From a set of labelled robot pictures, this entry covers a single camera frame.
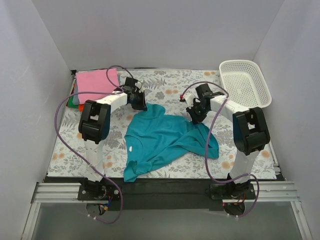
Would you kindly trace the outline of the teal t-shirt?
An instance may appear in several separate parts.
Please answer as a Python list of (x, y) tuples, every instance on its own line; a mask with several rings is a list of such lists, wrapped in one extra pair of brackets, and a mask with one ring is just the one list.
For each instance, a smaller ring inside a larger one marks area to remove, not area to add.
[(125, 182), (171, 164), (188, 152), (218, 159), (219, 144), (209, 128), (193, 124), (185, 117), (166, 114), (159, 104), (147, 104), (147, 110), (134, 115), (124, 136), (127, 161)]

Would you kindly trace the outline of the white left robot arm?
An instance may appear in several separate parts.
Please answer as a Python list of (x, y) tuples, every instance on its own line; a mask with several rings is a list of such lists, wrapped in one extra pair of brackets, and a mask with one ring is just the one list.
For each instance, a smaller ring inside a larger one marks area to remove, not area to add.
[(111, 114), (127, 104), (134, 110), (147, 110), (143, 83), (133, 77), (127, 77), (125, 83), (111, 95), (98, 100), (87, 100), (84, 104), (78, 130), (84, 140), (88, 167), (81, 185), (95, 200), (104, 199), (108, 192), (101, 180), (105, 176), (103, 146), (110, 132)]

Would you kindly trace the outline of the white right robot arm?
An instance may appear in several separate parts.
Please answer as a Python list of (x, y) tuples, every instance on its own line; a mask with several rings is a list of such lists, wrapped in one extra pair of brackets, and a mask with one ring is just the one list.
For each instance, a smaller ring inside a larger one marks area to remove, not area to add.
[(194, 124), (201, 123), (208, 112), (215, 111), (232, 122), (233, 141), (237, 148), (234, 165), (226, 180), (213, 180), (210, 194), (214, 200), (257, 198), (251, 179), (252, 168), (260, 151), (270, 142), (270, 133), (262, 108), (248, 108), (229, 99), (229, 93), (221, 87), (213, 92), (209, 81), (195, 83), (196, 93), (180, 95), (180, 101), (187, 103), (186, 111)]

